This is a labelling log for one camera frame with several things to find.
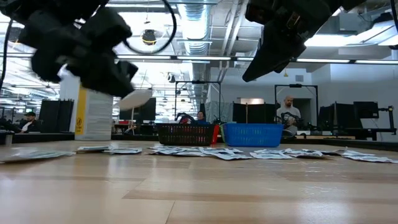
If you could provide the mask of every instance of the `wooden surface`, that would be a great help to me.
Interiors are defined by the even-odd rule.
[[[13,145],[72,151],[108,142]],[[154,142],[112,142],[149,147]],[[283,145],[334,150],[333,146]],[[0,153],[11,148],[0,147]],[[243,149],[246,152],[254,149]],[[398,153],[360,150],[398,159]],[[0,165],[4,224],[398,223],[398,164],[78,154]]]

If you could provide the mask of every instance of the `air duct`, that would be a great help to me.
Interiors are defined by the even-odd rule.
[[[188,55],[208,55],[209,43],[201,42],[208,40],[208,26],[210,17],[210,6],[201,4],[179,4],[178,11],[182,19],[182,32],[187,40],[185,50]],[[193,79],[205,80],[206,64],[192,64]],[[197,108],[200,107],[203,85],[193,85]]]

